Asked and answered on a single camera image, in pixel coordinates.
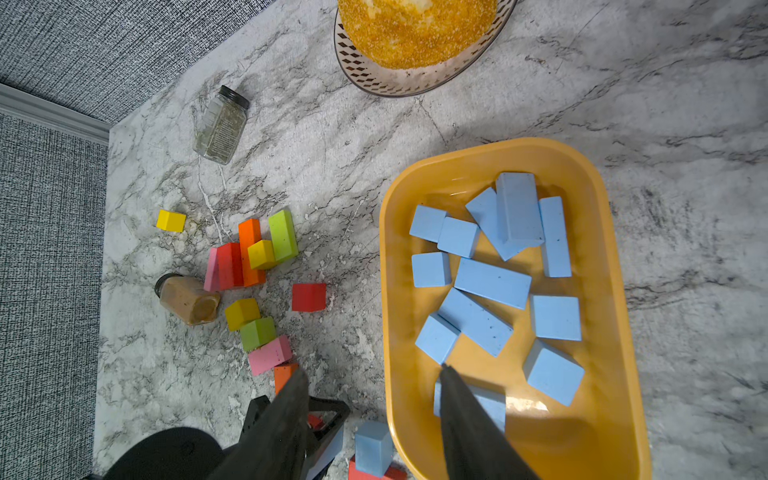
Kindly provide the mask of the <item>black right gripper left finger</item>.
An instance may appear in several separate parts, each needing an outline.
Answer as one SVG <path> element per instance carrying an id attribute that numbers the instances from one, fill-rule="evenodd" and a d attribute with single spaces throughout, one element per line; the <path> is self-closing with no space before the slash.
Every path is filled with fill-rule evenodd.
<path id="1" fill-rule="evenodd" d="M 299 369 L 211 479 L 302 479 L 309 381 Z"/>

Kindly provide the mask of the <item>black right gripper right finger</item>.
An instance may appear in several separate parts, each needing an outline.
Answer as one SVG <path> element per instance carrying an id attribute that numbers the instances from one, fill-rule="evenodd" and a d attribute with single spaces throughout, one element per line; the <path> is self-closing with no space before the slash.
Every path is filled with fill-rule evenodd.
<path id="1" fill-rule="evenodd" d="M 536 479 L 482 408 L 457 371 L 439 374 L 440 422 L 448 477 L 451 479 Z"/>

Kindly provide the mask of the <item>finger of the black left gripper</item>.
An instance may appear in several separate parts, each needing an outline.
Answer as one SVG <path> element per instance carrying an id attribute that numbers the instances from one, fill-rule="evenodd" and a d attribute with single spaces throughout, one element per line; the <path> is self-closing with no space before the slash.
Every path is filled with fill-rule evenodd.
<path id="1" fill-rule="evenodd" d="M 340 400 L 259 396 L 249 404 L 239 451 L 254 464 L 254 479 L 321 479 L 342 450 L 349 414 Z"/>

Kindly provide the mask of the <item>blue long block bottom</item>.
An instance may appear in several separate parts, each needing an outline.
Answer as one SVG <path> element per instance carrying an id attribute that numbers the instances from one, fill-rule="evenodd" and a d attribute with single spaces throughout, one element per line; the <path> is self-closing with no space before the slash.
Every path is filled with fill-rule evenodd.
<path id="1" fill-rule="evenodd" d="M 480 406 L 491 418 L 496 427 L 505 433 L 506 428 L 506 397 L 502 392 L 495 390 L 489 390 L 473 384 L 468 384 L 470 392 L 474 395 Z M 441 390 L 442 385 L 439 380 L 435 383 L 434 388 L 434 406 L 433 413 L 436 417 L 441 415 Z"/>

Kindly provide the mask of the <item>blue long block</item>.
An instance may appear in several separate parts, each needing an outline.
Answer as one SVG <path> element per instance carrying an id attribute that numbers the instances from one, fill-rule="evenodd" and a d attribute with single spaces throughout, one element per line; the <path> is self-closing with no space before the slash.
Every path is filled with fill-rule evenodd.
<path id="1" fill-rule="evenodd" d="M 572 267 L 562 198 L 556 196 L 540 199 L 539 208 L 544 233 L 544 273 L 550 278 L 569 278 L 572 276 Z"/>
<path id="2" fill-rule="evenodd" d="M 496 179 L 499 236 L 505 247 L 538 247 L 544 242 L 542 220 L 531 173 L 503 172 Z"/>
<path id="3" fill-rule="evenodd" d="M 480 406 L 491 418 L 496 427 L 505 433 L 506 428 L 506 397 L 502 392 L 495 390 L 489 390 L 473 384 L 468 384 L 470 392 L 474 395 Z M 436 417 L 441 415 L 441 390 L 442 385 L 439 380 L 435 383 L 434 388 L 434 406 L 433 413 Z"/>

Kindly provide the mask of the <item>yellow plastic tray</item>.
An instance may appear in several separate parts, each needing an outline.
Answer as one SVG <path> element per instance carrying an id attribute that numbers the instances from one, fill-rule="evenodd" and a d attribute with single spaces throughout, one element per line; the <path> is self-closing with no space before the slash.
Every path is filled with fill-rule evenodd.
<path id="1" fill-rule="evenodd" d="M 506 437 L 543 479 L 648 479 L 650 449 L 624 283 L 609 198 L 602 178 L 580 152 L 561 142 L 522 138 L 428 158 L 407 168 L 381 207 L 382 327 L 387 419 L 402 461 L 419 479 L 443 479 L 440 421 L 433 412 L 438 364 L 416 345 L 447 289 L 417 288 L 411 258 L 434 250 L 410 234 L 418 205 L 466 220 L 466 204 L 506 171 L 535 176 L 541 197 L 563 200 L 572 276 L 545 276 L 531 248 L 507 262 L 532 279 L 537 295 L 579 300 L 582 338 L 557 348 L 584 368 L 573 402 L 564 406 L 533 389 L 523 364 L 534 343 L 527 310 L 488 300 L 484 307 L 513 327 L 498 356 L 461 337 L 449 364 L 469 383 L 507 397 Z"/>

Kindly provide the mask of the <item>blue block picked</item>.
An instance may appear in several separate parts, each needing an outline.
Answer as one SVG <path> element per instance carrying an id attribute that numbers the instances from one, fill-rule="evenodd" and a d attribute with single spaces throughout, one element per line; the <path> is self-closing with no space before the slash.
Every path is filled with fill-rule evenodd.
<path id="1" fill-rule="evenodd" d="M 479 234 L 480 229 L 475 223 L 446 217 L 438 237 L 437 247 L 443 252 L 472 258 Z"/>
<path id="2" fill-rule="evenodd" d="M 422 240 L 437 243 L 447 216 L 448 213 L 444 210 L 418 205 L 413 215 L 409 234 Z"/>

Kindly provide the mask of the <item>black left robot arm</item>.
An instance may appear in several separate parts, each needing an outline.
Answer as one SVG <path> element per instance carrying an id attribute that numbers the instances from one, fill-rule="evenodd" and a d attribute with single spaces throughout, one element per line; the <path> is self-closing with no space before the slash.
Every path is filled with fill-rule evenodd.
<path id="1" fill-rule="evenodd" d="M 348 405 L 340 400 L 309 398 L 310 412 L 305 477 L 322 479 L 343 447 Z M 174 427 L 155 433 L 125 453 L 102 477 L 104 479 L 205 479 L 234 445 L 223 448 L 208 433 L 191 427 Z"/>

